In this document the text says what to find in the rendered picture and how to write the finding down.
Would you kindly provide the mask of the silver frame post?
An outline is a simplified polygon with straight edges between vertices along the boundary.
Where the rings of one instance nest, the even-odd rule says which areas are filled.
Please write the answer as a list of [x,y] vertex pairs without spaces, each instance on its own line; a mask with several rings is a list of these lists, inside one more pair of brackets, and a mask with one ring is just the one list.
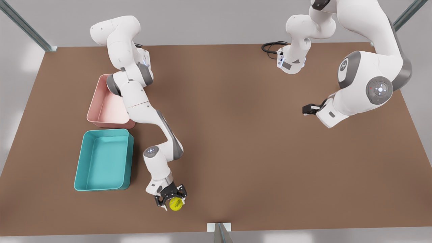
[[214,232],[213,243],[233,243],[230,222],[207,223],[207,232]]
[[0,10],[45,52],[57,51],[57,46],[51,46],[6,0],[0,0]]
[[399,8],[404,3],[409,3],[403,12],[400,11],[400,15],[393,22],[395,32],[400,30],[423,6],[431,2],[431,0],[378,0],[381,4],[390,4],[390,7]]

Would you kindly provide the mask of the pink plastic bin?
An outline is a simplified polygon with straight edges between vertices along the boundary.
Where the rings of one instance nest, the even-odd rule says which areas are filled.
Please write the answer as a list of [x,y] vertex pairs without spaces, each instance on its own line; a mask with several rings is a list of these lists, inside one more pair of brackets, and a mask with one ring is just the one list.
[[104,74],[99,77],[86,118],[101,128],[132,129],[136,123],[129,118],[122,97],[108,89],[108,76]]

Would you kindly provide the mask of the teal plastic bin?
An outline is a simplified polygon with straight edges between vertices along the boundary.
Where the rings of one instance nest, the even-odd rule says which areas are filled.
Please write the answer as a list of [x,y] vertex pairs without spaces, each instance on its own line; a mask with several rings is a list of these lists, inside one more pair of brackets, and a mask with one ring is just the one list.
[[85,132],[74,189],[79,192],[127,189],[131,182],[133,149],[134,137],[126,129]]

